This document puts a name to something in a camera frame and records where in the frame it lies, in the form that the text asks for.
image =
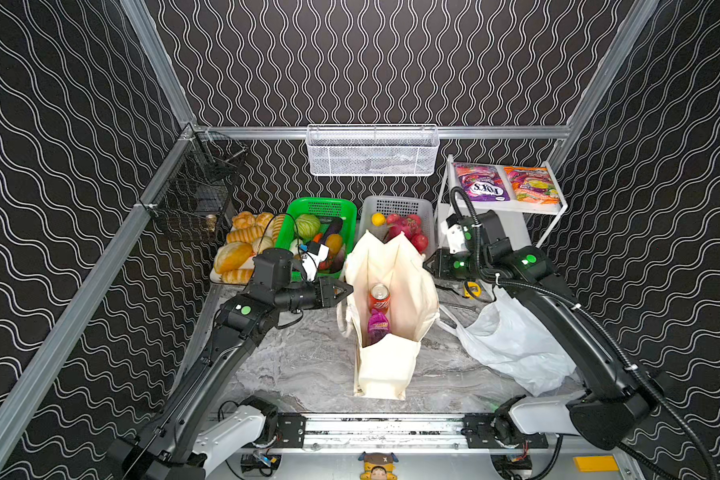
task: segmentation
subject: purple bottle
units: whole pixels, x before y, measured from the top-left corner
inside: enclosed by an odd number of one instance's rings
[[[389,333],[389,319],[384,313],[374,310],[368,319],[368,344],[371,346]]]

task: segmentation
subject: lemon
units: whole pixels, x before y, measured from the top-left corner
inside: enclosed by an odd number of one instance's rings
[[[387,219],[383,214],[374,214],[371,217],[371,223],[375,226],[381,226],[387,223]]]

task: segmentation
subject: can lid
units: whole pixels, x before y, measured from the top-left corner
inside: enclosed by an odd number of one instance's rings
[[[376,283],[371,287],[371,296],[376,300],[384,300],[389,296],[389,289],[384,283]]]

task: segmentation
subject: white plastic bag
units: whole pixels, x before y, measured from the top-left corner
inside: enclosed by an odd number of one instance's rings
[[[494,288],[496,301],[464,328],[445,307],[441,310],[456,328],[438,319],[446,332],[456,335],[470,356],[493,370],[511,376],[537,396],[556,389],[576,364],[541,321],[502,288]]]
[[[345,315],[338,318],[342,334],[357,334],[356,396],[405,400],[422,347],[419,341],[440,318],[438,292],[422,263],[422,255],[405,235],[383,244],[366,232],[347,255],[345,280],[355,291],[347,298],[346,312],[339,307],[337,314]],[[391,333],[363,347],[368,344],[368,289],[375,283],[389,288]]]

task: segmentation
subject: red soda can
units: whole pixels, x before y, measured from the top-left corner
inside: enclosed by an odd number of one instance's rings
[[[368,291],[368,310],[371,313],[376,310],[386,315],[389,311],[389,300],[389,288],[384,283],[376,283]]]

